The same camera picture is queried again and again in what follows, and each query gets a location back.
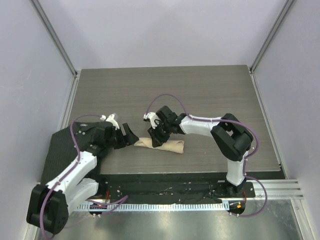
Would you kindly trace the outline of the beige cloth napkin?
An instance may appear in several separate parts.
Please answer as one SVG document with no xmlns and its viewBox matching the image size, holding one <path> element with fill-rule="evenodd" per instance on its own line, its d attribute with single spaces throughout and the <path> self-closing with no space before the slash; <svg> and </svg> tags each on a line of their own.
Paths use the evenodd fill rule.
<svg viewBox="0 0 320 240">
<path fill-rule="evenodd" d="M 141 137 L 136 143 L 134 143 L 134 146 L 160 150 L 160 151 L 167 151 L 167 152 L 172 152 L 177 154 L 183 154 L 184 144 L 185 142 L 183 140 L 168 140 L 167 142 L 163 143 L 161 146 L 153 147 L 151 138 Z"/>
</svg>

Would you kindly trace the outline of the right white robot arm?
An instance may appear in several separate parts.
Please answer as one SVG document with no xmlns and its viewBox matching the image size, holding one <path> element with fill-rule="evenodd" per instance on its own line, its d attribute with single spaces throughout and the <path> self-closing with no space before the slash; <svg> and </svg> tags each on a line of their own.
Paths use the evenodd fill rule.
<svg viewBox="0 0 320 240">
<path fill-rule="evenodd" d="M 145 113 L 143 120 L 151 125 L 147 131 L 154 148 L 166 143 L 171 134 L 195 134 L 213 138 L 227 159 L 225 192 L 233 198 L 243 193 L 246 182 L 244 163 L 254 137 L 233 114 L 227 113 L 216 118 L 187 113 L 177 115 L 165 105 L 157 112 Z"/>
</svg>

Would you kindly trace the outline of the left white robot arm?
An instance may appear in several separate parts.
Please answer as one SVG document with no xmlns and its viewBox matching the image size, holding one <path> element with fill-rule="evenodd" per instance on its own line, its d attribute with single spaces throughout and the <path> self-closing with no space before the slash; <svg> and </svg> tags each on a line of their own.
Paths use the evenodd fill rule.
<svg viewBox="0 0 320 240">
<path fill-rule="evenodd" d="M 31 191 L 26 222 L 56 235 L 69 215 L 90 197 L 107 192 L 100 176 L 101 162 L 111 150 L 134 145 L 139 138 L 124 123 L 73 122 L 50 140 L 41 183 Z"/>
</svg>

